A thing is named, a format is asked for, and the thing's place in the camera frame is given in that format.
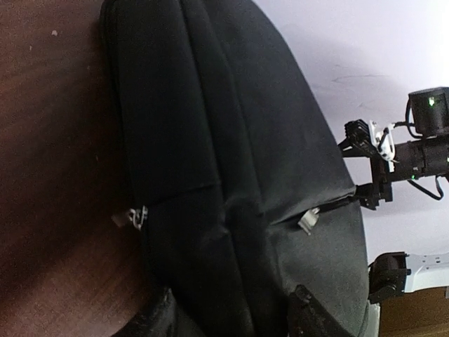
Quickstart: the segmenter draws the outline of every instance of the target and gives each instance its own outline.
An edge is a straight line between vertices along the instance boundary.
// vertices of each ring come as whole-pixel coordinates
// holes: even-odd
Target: metal zipper pull
[[[144,222],[148,219],[148,208],[143,206],[141,209],[128,209],[126,212],[117,213],[112,216],[112,221],[118,227],[133,225],[141,230]]]
[[[320,216],[319,211],[320,209],[318,207],[316,207],[315,209],[309,209],[306,213],[304,213],[300,221],[297,223],[307,233],[307,235],[311,234],[311,230],[318,222]]]
[[[148,208],[142,206],[141,209],[131,209],[130,212],[133,215],[132,221],[134,227],[141,230],[145,220],[148,219]]]

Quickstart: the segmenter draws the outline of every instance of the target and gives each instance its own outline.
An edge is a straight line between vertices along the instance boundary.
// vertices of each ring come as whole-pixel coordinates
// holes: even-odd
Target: black fabric
[[[286,336],[298,284],[357,336],[359,205],[297,226],[355,187],[268,19],[249,0],[107,0],[102,22],[152,272],[206,336]]]
[[[335,318],[303,285],[290,294],[288,301],[288,337],[348,337]]]
[[[154,300],[113,337],[205,337],[198,325],[177,304],[172,291],[158,290]]]

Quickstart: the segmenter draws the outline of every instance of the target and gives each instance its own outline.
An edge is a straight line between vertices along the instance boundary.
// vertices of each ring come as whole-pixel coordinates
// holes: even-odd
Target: brown wooden surface
[[[0,336],[109,336],[149,294],[99,0],[0,0]]]
[[[382,303],[381,337],[449,336],[445,288],[425,289]]]

